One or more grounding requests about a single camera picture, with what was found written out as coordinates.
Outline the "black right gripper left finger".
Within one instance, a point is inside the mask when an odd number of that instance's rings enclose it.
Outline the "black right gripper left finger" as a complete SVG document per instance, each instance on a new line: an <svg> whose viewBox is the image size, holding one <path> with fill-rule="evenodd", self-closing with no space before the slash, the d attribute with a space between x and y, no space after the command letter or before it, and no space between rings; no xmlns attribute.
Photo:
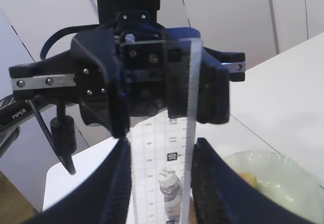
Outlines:
<svg viewBox="0 0 324 224"><path fill-rule="evenodd" d="M126 223L131 190L131 148L119 139L80 186L27 223Z"/></svg>

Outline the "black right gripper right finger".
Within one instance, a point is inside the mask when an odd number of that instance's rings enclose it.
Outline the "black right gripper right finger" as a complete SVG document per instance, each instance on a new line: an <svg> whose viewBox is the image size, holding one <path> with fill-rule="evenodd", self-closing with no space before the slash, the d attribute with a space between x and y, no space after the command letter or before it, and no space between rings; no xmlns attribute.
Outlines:
<svg viewBox="0 0 324 224"><path fill-rule="evenodd" d="M202 137L193 149L191 189L197 223L310 223L250 186Z"/></svg>

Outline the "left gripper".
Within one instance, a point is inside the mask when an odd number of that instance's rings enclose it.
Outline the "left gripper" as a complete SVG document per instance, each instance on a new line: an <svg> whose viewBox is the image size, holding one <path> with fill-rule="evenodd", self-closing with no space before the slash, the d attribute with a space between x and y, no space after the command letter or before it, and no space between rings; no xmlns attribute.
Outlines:
<svg viewBox="0 0 324 224"><path fill-rule="evenodd" d="M162 50L146 43L164 40L170 45L163 64ZM198 30L163 27L145 11L66 27L47 39L40 61L9 68L13 94L18 101L77 104L86 125L101 125L115 138L126 137L130 117L151 117L165 106L169 119L188 118L193 105L197 122L225 124L230 83L245 80L246 56L193 49L199 40Z"/></svg>

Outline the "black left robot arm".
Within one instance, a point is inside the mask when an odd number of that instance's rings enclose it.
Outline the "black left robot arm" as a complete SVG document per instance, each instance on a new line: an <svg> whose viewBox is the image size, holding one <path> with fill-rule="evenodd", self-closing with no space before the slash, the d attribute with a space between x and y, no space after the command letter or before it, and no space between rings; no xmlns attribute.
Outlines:
<svg viewBox="0 0 324 224"><path fill-rule="evenodd" d="M126 135L132 117L163 109L171 119L188 115L184 39L200 38L199 31L159 24L160 0L97 0L97 5L97 24L59 30L44 43L39 62L9 68L13 93L1 100L2 154L19 126L51 104L57 115L42 130L60 158L76 150L67 105L78 105L86 125L103 126L115 138Z"/></svg>

